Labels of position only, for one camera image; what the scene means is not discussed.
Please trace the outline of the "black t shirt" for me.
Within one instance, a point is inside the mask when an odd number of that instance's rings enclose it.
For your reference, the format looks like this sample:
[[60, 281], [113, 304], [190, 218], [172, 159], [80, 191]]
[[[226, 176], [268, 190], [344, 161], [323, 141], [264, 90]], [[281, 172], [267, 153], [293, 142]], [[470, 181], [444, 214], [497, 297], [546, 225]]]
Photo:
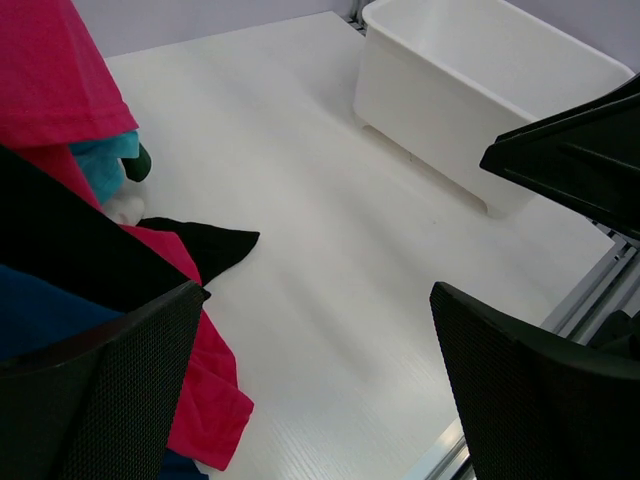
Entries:
[[187, 281], [206, 286], [244, 260], [260, 238], [166, 218], [120, 226], [90, 203], [90, 193], [2, 149], [2, 263], [129, 312]]

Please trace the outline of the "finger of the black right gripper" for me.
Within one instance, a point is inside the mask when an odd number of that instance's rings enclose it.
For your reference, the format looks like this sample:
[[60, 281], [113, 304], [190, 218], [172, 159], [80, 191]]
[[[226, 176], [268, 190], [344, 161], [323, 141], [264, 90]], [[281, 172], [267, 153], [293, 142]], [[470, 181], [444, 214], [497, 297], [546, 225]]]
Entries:
[[639, 77], [498, 136], [480, 168], [622, 235], [637, 235]]

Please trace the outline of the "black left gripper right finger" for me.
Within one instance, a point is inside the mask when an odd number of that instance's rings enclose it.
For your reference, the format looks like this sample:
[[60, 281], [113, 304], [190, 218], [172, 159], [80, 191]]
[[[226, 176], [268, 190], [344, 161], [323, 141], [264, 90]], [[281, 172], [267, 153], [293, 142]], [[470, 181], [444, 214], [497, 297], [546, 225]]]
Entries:
[[477, 478], [638, 478], [635, 335], [580, 345], [444, 282], [430, 305]]

